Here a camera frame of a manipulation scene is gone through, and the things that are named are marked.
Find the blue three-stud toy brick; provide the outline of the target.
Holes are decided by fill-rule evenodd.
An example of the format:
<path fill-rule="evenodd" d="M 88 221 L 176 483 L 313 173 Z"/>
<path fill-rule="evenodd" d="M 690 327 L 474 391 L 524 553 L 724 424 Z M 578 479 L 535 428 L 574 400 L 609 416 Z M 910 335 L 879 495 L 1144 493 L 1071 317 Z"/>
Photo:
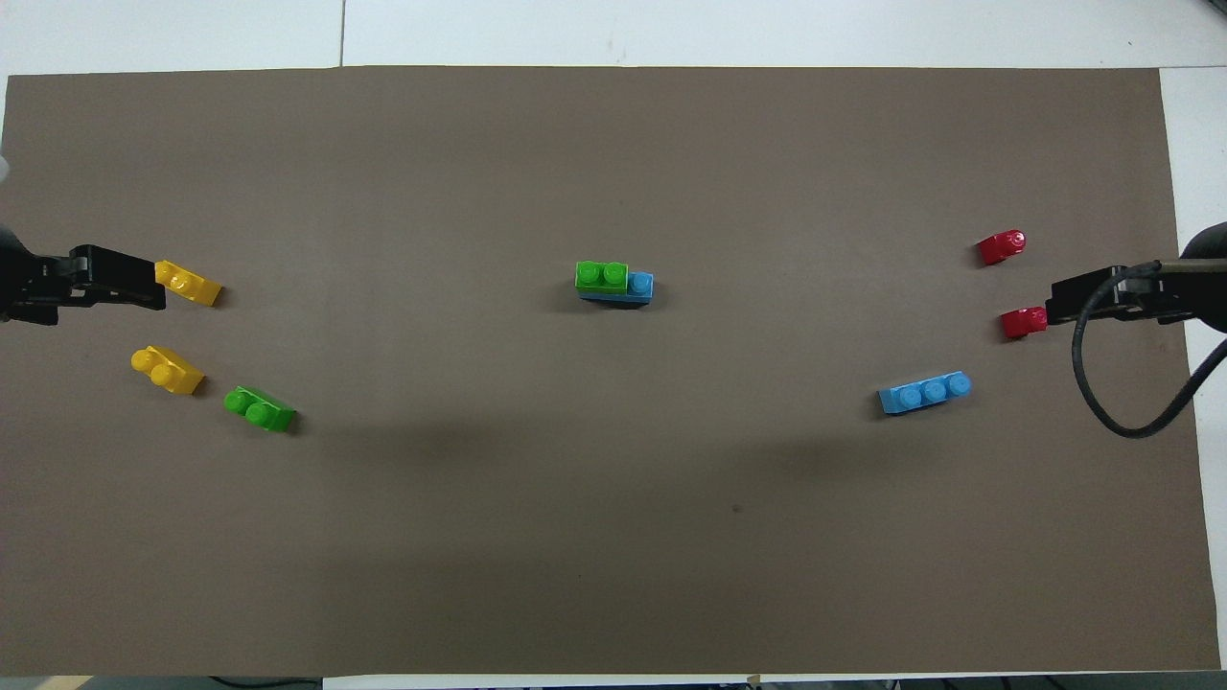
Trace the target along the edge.
<path fill-rule="evenodd" d="M 969 397 L 973 389 L 971 378 L 963 371 L 944 373 L 921 381 L 883 388 L 877 390 L 882 411 L 891 416 L 915 413 L 940 403 Z"/>
<path fill-rule="evenodd" d="M 640 309 L 640 307 L 649 304 L 654 296 L 656 296 L 656 279 L 654 279 L 652 273 L 631 271 L 628 273 L 627 287 L 623 293 L 579 291 L 578 296 L 580 300 L 614 306 L 618 309 Z"/>

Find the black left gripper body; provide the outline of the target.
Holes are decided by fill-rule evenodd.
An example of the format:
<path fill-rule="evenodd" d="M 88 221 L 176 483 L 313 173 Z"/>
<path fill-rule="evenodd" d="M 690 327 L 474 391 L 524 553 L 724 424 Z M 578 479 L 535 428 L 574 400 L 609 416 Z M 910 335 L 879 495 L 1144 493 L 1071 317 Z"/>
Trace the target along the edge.
<path fill-rule="evenodd" d="M 0 223 L 0 323 L 56 327 L 58 309 L 79 304 L 72 276 L 79 257 L 36 255 Z"/>

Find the brown table mat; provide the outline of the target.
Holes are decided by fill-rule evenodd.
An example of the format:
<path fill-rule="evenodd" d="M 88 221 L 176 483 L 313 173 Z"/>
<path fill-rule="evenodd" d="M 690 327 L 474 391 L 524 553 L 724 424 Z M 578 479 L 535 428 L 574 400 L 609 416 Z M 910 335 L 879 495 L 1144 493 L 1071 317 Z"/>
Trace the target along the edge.
<path fill-rule="evenodd" d="M 2 144 L 31 250 L 222 292 L 0 327 L 0 676 L 1218 664 L 1191 414 L 999 323 L 1178 254 L 1156 70 L 22 76 Z"/>

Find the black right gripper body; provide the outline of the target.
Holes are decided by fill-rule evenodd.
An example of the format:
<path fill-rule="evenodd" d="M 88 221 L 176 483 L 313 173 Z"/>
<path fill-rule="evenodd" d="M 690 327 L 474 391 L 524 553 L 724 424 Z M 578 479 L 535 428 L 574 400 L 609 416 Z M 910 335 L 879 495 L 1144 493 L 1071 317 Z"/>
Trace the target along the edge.
<path fill-rule="evenodd" d="M 1175 262 L 1155 262 L 1125 281 L 1133 302 L 1121 320 L 1157 320 L 1162 327 L 1196 319 L 1227 334 L 1227 222 L 1193 236 Z"/>

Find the green two-stud toy brick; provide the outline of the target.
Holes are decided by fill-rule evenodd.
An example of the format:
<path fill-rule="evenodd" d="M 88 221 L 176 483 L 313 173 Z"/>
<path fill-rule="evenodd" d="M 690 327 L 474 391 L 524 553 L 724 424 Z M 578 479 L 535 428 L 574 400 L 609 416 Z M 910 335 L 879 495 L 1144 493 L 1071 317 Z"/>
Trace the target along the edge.
<path fill-rule="evenodd" d="M 294 419 L 294 409 L 288 403 L 250 387 L 238 386 L 227 392 L 223 406 L 249 424 L 270 432 L 288 431 Z"/>
<path fill-rule="evenodd" d="M 629 266 L 618 262 L 578 262 L 574 287 L 579 293 L 627 293 Z"/>

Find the yellow two-stud toy brick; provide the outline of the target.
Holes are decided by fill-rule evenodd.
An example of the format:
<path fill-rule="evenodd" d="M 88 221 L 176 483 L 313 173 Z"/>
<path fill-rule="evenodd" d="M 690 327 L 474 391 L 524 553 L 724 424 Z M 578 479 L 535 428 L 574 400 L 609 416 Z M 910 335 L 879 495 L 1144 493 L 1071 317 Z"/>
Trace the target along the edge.
<path fill-rule="evenodd" d="M 202 277 L 185 266 L 173 262 L 156 262 L 155 276 L 157 284 L 172 293 L 194 303 L 212 307 L 218 301 L 221 284 Z"/>
<path fill-rule="evenodd" d="M 205 381 L 198 370 L 171 347 L 146 346 L 128 359 L 134 371 L 148 376 L 148 381 L 175 397 L 193 397 Z"/>

